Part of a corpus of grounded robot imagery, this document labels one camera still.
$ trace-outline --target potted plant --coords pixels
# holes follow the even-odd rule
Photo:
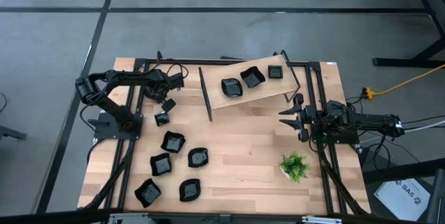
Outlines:
[[[304,156],[292,152],[288,157],[283,155],[283,162],[280,163],[280,170],[286,175],[287,179],[300,183],[302,177],[307,178],[306,172],[310,169],[309,164],[304,164]]]

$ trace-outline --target white paper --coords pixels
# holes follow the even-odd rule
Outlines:
[[[385,182],[374,193],[397,218],[417,221],[426,210],[430,194],[415,179]]]

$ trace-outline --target black bowl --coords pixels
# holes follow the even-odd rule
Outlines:
[[[243,95],[243,86],[235,78],[221,80],[222,92],[227,97],[238,97]]]
[[[266,81],[266,78],[259,71],[257,66],[249,67],[246,71],[241,72],[240,75],[249,88],[254,88],[258,86],[261,82]]]

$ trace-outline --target yellow extension cord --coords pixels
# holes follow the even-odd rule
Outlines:
[[[433,69],[433,70],[431,70],[431,71],[428,71],[428,72],[426,72],[425,74],[421,74],[421,75],[419,75],[419,76],[417,76],[417,77],[414,77],[414,78],[412,78],[412,79],[409,79],[409,80],[407,80],[407,81],[404,81],[404,82],[398,84],[397,86],[394,86],[394,87],[392,87],[392,88],[386,89],[386,90],[383,91],[383,92],[375,92],[375,91],[372,91],[370,88],[366,88],[365,98],[367,98],[367,99],[372,99],[373,97],[375,97],[375,96],[377,96],[377,95],[384,95],[385,93],[391,92],[391,91],[393,91],[393,90],[396,89],[396,88],[400,88],[401,86],[404,86],[404,85],[408,84],[408,83],[411,82],[411,81],[417,80],[418,78],[427,76],[427,75],[431,74],[432,72],[438,71],[439,69],[441,69],[441,68],[443,68],[443,67],[445,67],[445,64],[444,64],[444,65],[441,65],[440,67],[436,67],[435,69]]]

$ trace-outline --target white pot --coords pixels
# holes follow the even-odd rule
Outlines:
[[[284,170],[283,170],[282,168],[280,168],[280,170],[284,173],[284,175],[286,176],[287,179],[291,179],[291,178],[289,177],[289,174],[286,173],[286,172],[284,172]]]

